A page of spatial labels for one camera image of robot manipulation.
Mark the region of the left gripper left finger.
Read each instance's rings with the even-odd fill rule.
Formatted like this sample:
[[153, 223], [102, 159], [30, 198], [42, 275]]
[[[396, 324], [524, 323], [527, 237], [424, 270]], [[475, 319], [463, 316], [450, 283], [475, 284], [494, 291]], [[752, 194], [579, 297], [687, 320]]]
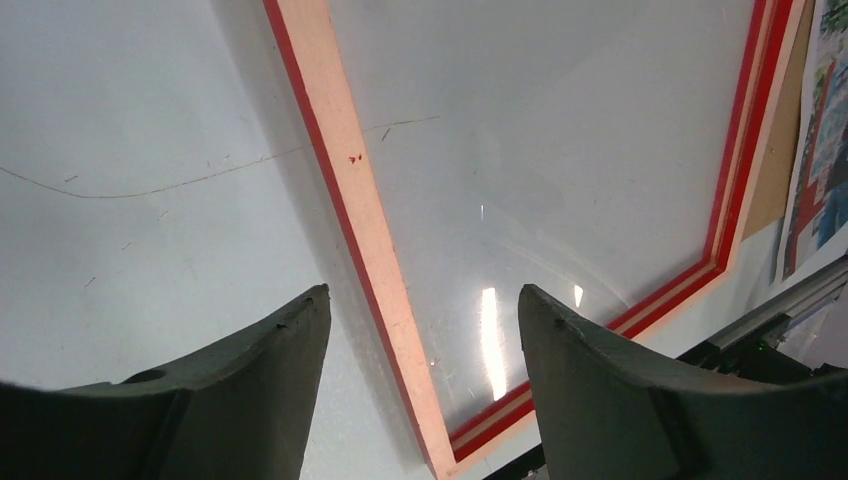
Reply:
[[5, 479], [296, 479], [331, 330], [327, 285], [120, 383], [1, 387]]

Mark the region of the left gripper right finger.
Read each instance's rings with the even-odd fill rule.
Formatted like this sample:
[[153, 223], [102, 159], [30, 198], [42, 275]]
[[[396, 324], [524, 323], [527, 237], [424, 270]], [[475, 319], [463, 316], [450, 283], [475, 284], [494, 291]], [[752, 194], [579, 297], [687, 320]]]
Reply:
[[666, 357], [540, 287], [518, 301], [553, 479], [843, 479], [847, 376], [779, 384]]

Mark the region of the clear acrylic sheet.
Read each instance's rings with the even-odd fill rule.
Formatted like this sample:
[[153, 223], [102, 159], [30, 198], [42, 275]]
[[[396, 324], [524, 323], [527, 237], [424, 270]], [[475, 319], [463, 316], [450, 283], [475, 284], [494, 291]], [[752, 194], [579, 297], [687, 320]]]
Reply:
[[334, 1], [450, 431], [524, 383], [518, 295], [606, 324], [703, 256], [750, 1]]

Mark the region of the colourful printed photo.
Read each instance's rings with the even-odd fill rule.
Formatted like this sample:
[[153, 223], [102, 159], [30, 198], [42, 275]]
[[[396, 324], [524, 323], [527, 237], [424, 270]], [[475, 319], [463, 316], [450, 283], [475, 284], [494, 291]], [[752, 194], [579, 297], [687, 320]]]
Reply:
[[777, 281], [847, 228], [847, 3], [816, 1], [807, 37]]

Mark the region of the orange wooden picture frame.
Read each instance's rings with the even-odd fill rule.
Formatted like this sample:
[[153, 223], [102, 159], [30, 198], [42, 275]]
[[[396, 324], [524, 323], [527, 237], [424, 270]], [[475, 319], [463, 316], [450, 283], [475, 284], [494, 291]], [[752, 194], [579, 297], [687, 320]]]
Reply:
[[[268, 1], [264, 7], [423, 458], [435, 478], [454, 479], [535, 420], [530, 387], [519, 386], [456, 432], [447, 430], [329, 6]], [[616, 333], [646, 338], [728, 275], [803, 10], [801, 1], [755, 3], [704, 256], [616, 318], [611, 324]]]

